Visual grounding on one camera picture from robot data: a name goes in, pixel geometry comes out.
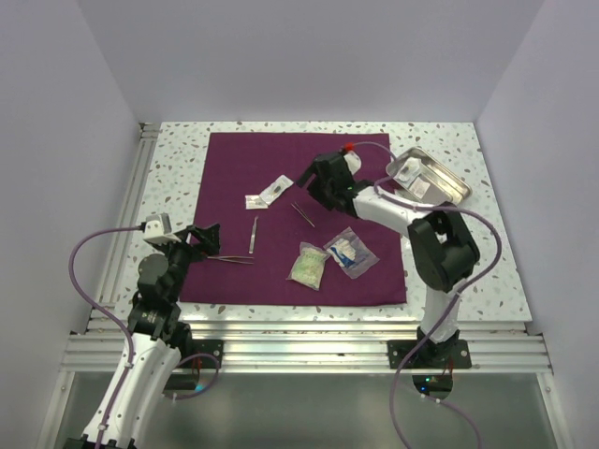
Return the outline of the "thin dark tweezers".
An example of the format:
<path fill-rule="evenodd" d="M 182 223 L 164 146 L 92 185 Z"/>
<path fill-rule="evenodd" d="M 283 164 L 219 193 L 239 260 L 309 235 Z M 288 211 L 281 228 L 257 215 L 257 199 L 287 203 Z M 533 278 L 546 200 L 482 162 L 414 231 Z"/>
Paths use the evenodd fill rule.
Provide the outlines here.
<path fill-rule="evenodd" d="M 291 203 L 292 208 L 312 227 L 315 228 L 314 222 L 308 217 L 308 215 L 300 208 L 300 206 L 293 202 Z"/>

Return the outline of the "white pouch with dark item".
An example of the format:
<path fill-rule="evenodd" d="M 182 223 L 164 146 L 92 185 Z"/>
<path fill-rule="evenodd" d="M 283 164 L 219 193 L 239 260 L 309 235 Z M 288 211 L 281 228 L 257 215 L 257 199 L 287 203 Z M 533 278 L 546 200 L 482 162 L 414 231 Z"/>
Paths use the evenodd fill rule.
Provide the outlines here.
<path fill-rule="evenodd" d="M 281 175 L 271 185 L 265 188 L 259 194 L 259 197 L 269 206 L 293 185 L 294 182 L 291 179 L 286 175 Z"/>

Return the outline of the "small white packet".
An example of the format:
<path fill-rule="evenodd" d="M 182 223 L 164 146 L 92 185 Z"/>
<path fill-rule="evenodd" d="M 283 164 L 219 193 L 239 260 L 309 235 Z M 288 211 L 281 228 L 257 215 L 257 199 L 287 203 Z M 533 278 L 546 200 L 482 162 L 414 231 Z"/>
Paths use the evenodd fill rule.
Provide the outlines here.
<path fill-rule="evenodd" d="M 429 182 L 423 181 L 420 178 L 416 178 L 410 185 L 409 191 L 413 196 L 421 200 L 424 198 L 430 187 L 431 184 Z"/>
<path fill-rule="evenodd" d="M 268 206 L 260 195 L 247 195 L 245 197 L 245 208 L 247 210 L 265 210 Z"/>

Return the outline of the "clear bag blue white gloves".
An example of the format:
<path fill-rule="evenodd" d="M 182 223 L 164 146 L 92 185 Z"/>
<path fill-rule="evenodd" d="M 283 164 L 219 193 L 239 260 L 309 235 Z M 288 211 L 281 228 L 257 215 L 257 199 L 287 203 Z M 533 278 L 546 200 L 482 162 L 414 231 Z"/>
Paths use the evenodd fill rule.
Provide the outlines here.
<path fill-rule="evenodd" d="M 347 227 L 326 243 L 323 249 L 352 280 L 359 278 L 379 262 L 379 258 L 351 227 Z"/>

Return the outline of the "green gauze bag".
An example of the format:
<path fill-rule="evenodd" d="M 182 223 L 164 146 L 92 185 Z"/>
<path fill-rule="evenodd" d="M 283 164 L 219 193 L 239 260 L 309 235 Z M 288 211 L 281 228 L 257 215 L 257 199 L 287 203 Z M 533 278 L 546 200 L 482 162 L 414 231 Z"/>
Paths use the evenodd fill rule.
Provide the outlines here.
<path fill-rule="evenodd" d="M 302 242 L 299 245 L 299 256 L 286 279 L 318 291 L 329 258 L 330 254 L 326 251 Z"/>

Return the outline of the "clear pouch with small parts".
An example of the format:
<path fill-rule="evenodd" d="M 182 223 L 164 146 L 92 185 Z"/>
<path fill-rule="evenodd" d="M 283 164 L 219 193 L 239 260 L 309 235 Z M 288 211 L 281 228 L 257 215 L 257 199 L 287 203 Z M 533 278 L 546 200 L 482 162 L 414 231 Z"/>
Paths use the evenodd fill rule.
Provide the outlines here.
<path fill-rule="evenodd" d="M 420 160 L 416 158 L 408 158 L 399 169 L 397 180 L 400 183 L 410 184 L 420 173 Z"/>

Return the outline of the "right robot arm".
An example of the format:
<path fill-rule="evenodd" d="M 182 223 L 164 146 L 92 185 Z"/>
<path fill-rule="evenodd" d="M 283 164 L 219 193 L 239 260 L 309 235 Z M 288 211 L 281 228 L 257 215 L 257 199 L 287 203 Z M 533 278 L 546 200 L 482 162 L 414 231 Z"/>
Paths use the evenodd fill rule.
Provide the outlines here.
<path fill-rule="evenodd" d="M 446 205 L 420 206 L 384 192 L 374 181 L 357 181 L 345 151 L 317 155 L 296 184 L 306 187 L 327 210 L 373 222 L 408 239 L 416 273 L 426 285 L 426 301 L 416 345 L 406 357 L 428 367 L 440 366 L 459 340 L 460 289 L 480 259 L 460 213 Z"/>

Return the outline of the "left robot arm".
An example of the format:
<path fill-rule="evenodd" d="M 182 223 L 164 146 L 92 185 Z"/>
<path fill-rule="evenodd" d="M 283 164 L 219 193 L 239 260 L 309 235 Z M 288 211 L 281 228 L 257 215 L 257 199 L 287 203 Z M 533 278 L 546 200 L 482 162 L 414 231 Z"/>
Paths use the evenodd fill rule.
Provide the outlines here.
<path fill-rule="evenodd" d="M 201 360 L 214 370 L 222 366 L 221 348 L 196 347 L 178 303 L 190 266 L 220 253 L 219 224 L 172 233 L 153 216 L 137 230 L 154 252 L 139 263 L 127 320 L 116 323 L 124 348 L 93 418 L 66 448 L 140 448 L 172 372 Z"/>

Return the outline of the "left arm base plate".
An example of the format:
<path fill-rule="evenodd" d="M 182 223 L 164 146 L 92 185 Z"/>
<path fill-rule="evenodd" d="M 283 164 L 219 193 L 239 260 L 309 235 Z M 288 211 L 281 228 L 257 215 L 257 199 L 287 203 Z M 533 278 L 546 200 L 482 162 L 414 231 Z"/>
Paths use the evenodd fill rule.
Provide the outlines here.
<path fill-rule="evenodd" d="M 223 340 L 193 340 L 191 349 L 184 354 L 181 367 L 184 369 L 215 369 L 222 365 L 225 353 Z"/>

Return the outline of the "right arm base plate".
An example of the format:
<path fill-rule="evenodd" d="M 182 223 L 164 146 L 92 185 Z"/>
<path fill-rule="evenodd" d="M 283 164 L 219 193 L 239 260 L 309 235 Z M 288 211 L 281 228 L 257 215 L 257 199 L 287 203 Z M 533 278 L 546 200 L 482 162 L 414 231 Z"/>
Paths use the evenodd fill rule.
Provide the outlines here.
<path fill-rule="evenodd" d="M 416 340 L 388 340 L 387 359 L 391 369 L 396 369 L 416 346 Z M 427 341 L 405 363 L 406 369 L 470 369 L 473 366 L 466 340 L 433 343 Z"/>

